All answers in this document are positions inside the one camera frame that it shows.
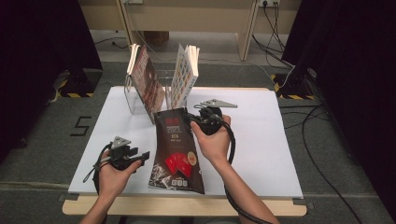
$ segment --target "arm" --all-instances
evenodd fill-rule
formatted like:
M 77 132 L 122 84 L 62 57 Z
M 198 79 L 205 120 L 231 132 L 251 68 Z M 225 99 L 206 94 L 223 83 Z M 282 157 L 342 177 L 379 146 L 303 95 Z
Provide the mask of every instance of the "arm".
M 225 122 L 230 124 L 231 118 L 223 116 Z M 227 161 L 227 152 L 230 146 L 230 137 L 222 127 L 213 135 L 205 135 L 198 124 L 191 123 L 191 129 L 197 137 L 198 144 L 203 155 L 210 161 L 221 176 L 224 185 L 230 192 L 235 202 L 246 212 L 254 217 L 270 223 L 279 223 L 276 217 L 268 209 L 265 203 L 253 192 L 253 190 L 239 176 L 235 169 Z M 245 217 L 239 216 L 241 223 L 252 223 Z
M 129 177 L 140 167 L 141 163 L 142 161 L 135 161 L 123 171 L 117 170 L 110 164 L 103 166 L 99 172 L 99 196 L 80 224 L 102 223 L 111 204 L 122 193 Z

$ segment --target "standing book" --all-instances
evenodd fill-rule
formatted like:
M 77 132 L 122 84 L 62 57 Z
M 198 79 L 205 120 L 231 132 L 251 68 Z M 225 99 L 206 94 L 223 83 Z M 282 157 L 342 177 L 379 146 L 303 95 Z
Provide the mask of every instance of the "standing book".
M 127 68 L 124 92 L 131 113 L 134 113 L 134 100 L 137 93 L 154 124 L 153 114 L 161 110 L 165 91 L 157 77 L 146 45 L 141 47 L 133 44 L 131 46 L 131 60 Z
M 178 46 L 177 64 L 170 95 L 173 109 L 186 106 L 187 97 L 199 76 L 198 56 L 199 48 L 187 46 L 183 49 L 181 45 Z

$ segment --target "floor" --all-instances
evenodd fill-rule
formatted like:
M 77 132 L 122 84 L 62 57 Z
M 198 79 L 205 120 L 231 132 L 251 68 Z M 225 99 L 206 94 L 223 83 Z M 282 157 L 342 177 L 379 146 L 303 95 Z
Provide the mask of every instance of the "floor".
M 270 35 L 256 35 L 265 46 L 281 50 Z M 12 150 L 0 164 L 0 223 L 77 223 L 81 217 L 62 213 L 68 184 L 86 146 L 92 129 L 86 136 L 70 137 L 76 131 L 78 116 L 92 116 L 85 120 L 88 126 L 100 114 L 101 107 L 111 85 L 122 83 L 123 66 L 129 62 L 130 52 L 123 32 L 92 31 L 92 38 L 106 68 L 100 84 L 91 99 L 59 99 L 50 106 L 32 130 L 27 148 Z M 286 44 L 288 37 L 282 35 Z M 208 73 L 201 84 L 227 81 L 233 86 L 255 86 L 264 78 L 266 88 L 272 89 L 269 76 L 276 69 L 285 73 L 289 69 L 278 68 L 284 64 L 267 57 L 254 41 L 249 47 L 246 62 L 239 60 L 234 34 L 170 33 L 169 41 L 162 46 L 151 46 L 150 58 L 167 66 L 175 61 L 178 44 L 198 46 L 199 64 Z M 222 80 L 236 73 L 250 73 L 246 80 Z M 320 103 L 314 101 L 278 101 L 308 213 L 304 217 L 280 217 L 282 223 L 394 223 L 375 194 L 365 173 L 348 157 L 337 129 L 329 121 L 330 116 L 321 107 L 305 125 L 302 122 Z M 337 191 L 347 203 L 340 199 Z M 107 223 L 117 223 L 118 217 L 110 217 Z

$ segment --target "metal bracket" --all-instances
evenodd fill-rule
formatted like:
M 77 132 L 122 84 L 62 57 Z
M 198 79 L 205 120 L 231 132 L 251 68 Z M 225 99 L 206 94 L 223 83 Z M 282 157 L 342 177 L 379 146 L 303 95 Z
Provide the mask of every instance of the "metal bracket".
M 130 144 L 130 143 L 131 143 L 131 141 L 128 140 L 128 139 L 116 136 L 114 138 L 113 145 L 111 146 L 111 149 L 115 149 L 115 148 L 118 148 L 118 147 L 123 147 L 123 146 L 126 146 L 126 145 Z
M 238 105 L 233 105 L 224 101 L 220 101 L 217 99 L 212 99 L 212 100 L 207 100 L 207 101 L 202 101 L 201 105 L 206 105 L 206 106 L 211 106 L 211 107 L 233 107 L 237 108 Z

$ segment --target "book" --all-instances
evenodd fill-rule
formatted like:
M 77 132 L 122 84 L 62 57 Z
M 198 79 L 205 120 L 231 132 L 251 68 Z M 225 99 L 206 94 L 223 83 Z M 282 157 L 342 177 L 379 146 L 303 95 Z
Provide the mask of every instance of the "book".
M 205 194 L 187 108 L 181 107 L 154 114 L 157 152 L 148 184 L 173 190 Z
M 135 88 L 143 106 L 148 113 L 151 122 L 154 124 L 153 113 L 161 110 L 165 91 L 160 83 L 157 72 L 149 57 L 147 47 L 132 44 L 131 59 L 127 68 L 124 92 L 131 113 L 134 113 Z
M 195 46 L 187 46 L 185 49 L 181 45 L 178 46 L 177 63 L 170 92 L 172 109 L 186 106 L 187 97 L 199 76 L 199 50 Z

